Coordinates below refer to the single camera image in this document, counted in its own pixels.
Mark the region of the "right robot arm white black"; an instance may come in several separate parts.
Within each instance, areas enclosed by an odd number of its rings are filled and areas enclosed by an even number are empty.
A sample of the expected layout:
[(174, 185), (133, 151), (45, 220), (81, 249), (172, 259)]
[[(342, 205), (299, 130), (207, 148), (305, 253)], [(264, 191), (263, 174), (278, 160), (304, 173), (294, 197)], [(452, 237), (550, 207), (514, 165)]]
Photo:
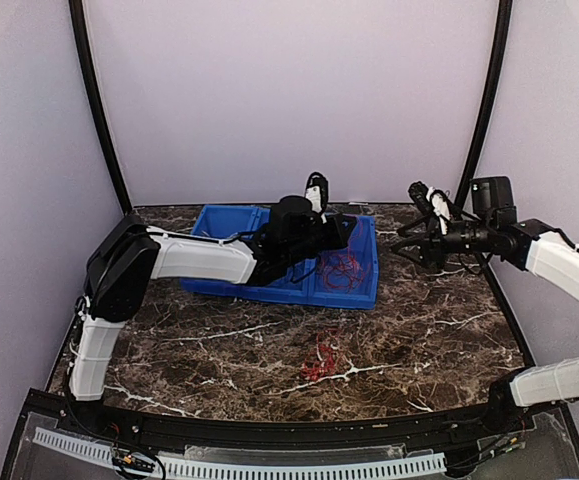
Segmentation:
[[(421, 267), (443, 267), (447, 256), (470, 253), (499, 257), (560, 288), (579, 302), (579, 245), (562, 229), (538, 219), (520, 221), (510, 180), (474, 179), (472, 209), (465, 212), (439, 190), (415, 182), (408, 194), (420, 217), (398, 231), (391, 248)], [(518, 411), (557, 401), (579, 400), (579, 357), (513, 372), (490, 387), (479, 424), (490, 434), (503, 432)]]

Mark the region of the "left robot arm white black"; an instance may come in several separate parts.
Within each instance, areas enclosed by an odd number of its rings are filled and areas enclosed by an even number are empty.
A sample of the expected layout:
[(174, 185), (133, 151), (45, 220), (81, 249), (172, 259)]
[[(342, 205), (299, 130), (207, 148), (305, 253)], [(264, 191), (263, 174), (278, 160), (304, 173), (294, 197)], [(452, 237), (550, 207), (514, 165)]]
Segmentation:
[(87, 262), (76, 303), (81, 334), (67, 391), (77, 400), (70, 417), (89, 436), (110, 427), (104, 380), (121, 329), (140, 309), (147, 287), (161, 278), (266, 286), (295, 265), (347, 247), (357, 220), (343, 214), (297, 214), (288, 227), (266, 223), (226, 239), (166, 231), (124, 217)]

